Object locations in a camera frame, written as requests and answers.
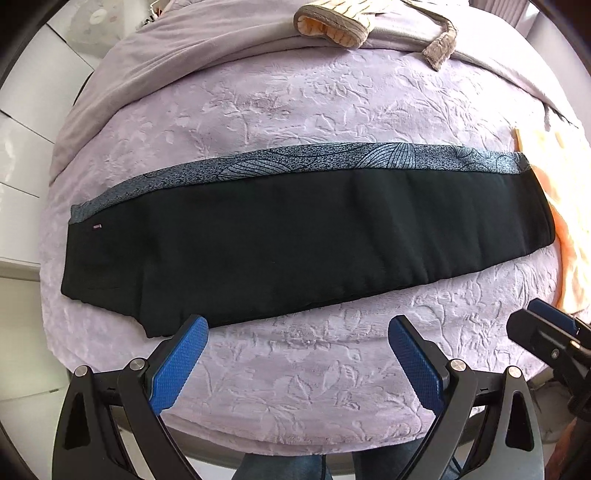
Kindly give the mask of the black pants grey patterned trim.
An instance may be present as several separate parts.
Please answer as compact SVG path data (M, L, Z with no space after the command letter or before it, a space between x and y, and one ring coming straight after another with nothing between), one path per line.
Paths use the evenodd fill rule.
M453 145L329 143L148 172L75 205L62 293L149 337L479 272L554 242L528 160Z

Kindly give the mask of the blue jeans legs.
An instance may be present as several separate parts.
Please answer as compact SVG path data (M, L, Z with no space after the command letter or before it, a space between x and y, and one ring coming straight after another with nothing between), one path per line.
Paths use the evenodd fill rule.
M353 452L356 479L396 479L412 460L422 440ZM232 480L329 480L327 456L245 454Z

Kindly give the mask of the orange cloth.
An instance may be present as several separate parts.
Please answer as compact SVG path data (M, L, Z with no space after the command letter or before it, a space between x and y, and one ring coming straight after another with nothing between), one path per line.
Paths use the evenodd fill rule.
M590 306L590 146L570 131L513 130L550 205L561 252L556 306L574 314Z

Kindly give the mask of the white glossy wardrobe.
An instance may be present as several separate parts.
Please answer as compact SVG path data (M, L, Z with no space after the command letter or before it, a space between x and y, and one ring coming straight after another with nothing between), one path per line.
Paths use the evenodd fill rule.
M1 274L32 280L39 270L39 223L57 133L83 84L110 47L66 40L85 1L4 1L1 26ZM124 37L148 16L146 1L124 1Z

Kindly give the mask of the beige striped folded cloth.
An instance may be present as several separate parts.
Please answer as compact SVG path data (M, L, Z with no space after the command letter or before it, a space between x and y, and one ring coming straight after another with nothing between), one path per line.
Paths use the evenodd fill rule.
M312 1L294 14L304 37L325 38L344 48L360 48L372 31L370 1Z

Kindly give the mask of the covered round fan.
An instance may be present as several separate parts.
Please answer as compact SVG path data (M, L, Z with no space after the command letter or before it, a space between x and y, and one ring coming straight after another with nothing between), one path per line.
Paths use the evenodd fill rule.
M123 1L85 1L73 15L66 40L84 47L112 47L124 37Z

